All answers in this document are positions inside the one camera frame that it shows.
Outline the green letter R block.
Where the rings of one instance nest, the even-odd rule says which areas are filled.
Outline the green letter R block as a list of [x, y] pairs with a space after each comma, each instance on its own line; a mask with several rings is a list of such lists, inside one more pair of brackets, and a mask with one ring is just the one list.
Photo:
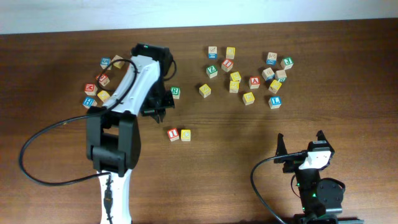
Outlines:
[[179, 99], [180, 98], [181, 91], [180, 91], [179, 87], [172, 86], [170, 88], [170, 91], [172, 93], [173, 99]]

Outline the yellow letter C block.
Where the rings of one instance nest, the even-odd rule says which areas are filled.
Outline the yellow letter C block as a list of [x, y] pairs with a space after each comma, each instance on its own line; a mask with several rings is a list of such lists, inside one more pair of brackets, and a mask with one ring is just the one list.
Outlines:
[[181, 130], [181, 140], [182, 141], [191, 141], [192, 134], [190, 129], [182, 129]]

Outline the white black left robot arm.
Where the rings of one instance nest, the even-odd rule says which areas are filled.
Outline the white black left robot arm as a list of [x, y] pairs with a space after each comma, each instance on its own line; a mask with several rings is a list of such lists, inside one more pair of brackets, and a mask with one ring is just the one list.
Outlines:
[[102, 107], [92, 106], [86, 120], [86, 156], [101, 187], [101, 222], [131, 223], [129, 185], [141, 153], [137, 117], [163, 121], [174, 107], [164, 77], [174, 58], [167, 47], [137, 44], [126, 74]]

